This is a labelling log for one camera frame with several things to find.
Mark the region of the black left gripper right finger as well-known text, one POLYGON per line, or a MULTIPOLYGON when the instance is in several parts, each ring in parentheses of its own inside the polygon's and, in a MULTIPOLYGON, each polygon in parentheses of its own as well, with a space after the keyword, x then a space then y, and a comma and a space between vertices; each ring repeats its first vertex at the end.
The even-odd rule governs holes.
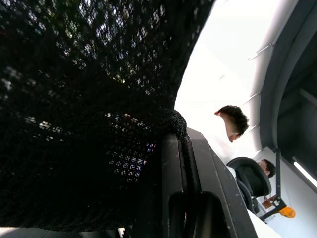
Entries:
POLYGON ((232 173, 200 132, 187 134, 198 187, 190 238, 258 238, 232 173))

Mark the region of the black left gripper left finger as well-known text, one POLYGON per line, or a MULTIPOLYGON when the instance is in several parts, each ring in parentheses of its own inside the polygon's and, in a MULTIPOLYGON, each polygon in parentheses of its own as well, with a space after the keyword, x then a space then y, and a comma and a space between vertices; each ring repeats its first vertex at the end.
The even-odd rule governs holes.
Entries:
POLYGON ((139 191, 133 238, 186 238, 186 192, 181 143, 176 135, 169 134, 162 140, 158 157, 151 162, 139 191))

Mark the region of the black mesh drawstring pouch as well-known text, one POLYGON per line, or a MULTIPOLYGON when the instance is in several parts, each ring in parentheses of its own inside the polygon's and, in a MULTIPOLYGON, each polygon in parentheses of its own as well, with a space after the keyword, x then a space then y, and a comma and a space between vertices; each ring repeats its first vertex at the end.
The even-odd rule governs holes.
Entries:
POLYGON ((215 0, 0 0, 0 227, 136 219, 215 0))

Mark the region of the black office chair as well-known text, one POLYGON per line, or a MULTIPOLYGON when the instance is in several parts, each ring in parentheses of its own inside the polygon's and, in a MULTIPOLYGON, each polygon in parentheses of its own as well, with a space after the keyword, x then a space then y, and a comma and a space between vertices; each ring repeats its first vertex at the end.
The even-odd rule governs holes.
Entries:
POLYGON ((247 157, 237 157, 226 165, 236 173, 236 183, 247 209, 254 214, 259 213, 257 198, 271 193, 271 184, 264 170, 247 157))

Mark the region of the seated person with dark hair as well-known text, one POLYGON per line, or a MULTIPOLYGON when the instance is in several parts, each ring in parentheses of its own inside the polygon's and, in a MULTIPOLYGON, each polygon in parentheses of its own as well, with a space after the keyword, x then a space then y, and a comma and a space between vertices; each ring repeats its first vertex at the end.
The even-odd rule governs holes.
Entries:
POLYGON ((264 173, 268 178, 273 177, 276 174, 276 166, 267 159, 262 159, 258 162, 259 166, 262 168, 264 173))

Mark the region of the standing person with dark hair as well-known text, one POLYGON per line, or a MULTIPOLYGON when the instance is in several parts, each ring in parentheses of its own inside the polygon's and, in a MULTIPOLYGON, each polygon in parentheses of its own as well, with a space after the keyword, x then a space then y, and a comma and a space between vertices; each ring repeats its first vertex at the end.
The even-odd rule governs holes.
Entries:
POLYGON ((227 105, 217 110, 214 114, 222 118, 226 135, 231 143, 239 139, 249 128, 249 119, 238 106, 227 105))

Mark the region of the orange round object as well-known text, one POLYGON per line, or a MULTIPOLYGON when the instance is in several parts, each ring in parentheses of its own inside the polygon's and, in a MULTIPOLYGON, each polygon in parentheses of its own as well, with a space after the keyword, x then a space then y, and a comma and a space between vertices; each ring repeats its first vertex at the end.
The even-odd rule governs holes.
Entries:
POLYGON ((287 218, 295 218, 296 216, 295 210, 291 207, 284 207, 279 211, 279 213, 287 218))

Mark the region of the white tube light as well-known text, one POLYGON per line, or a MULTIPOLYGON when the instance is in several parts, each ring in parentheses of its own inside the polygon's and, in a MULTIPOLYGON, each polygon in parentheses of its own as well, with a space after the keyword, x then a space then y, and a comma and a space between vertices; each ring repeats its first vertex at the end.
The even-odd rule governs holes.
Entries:
POLYGON ((317 179, 314 176, 312 176, 308 170, 305 169, 305 167, 299 162, 296 156, 293 156, 292 159, 293 165, 304 177, 305 183, 307 183, 312 188, 312 190, 317 194, 317 179))

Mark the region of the black metal frame stand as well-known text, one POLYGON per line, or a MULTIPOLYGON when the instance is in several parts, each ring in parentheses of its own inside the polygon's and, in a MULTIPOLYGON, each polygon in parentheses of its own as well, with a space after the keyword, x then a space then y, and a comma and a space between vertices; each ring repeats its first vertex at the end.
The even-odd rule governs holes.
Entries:
POLYGON ((262 216, 260 216, 260 219, 266 223, 266 219, 268 219, 269 217, 271 217, 272 215, 279 213, 280 210, 284 209, 286 207, 285 202, 283 201, 283 199, 281 198, 281 171, 280 171, 280 159, 281 159, 281 152, 280 149, 274 148, 273 152, 276 155, 276 179, 275 179, 275 187, 276 187, 276 195, 275 198, 270 201, 270 204, 272 204, 274 206, 274 208, 268 212, 266 212, 265 214, 263 214, 262 216))

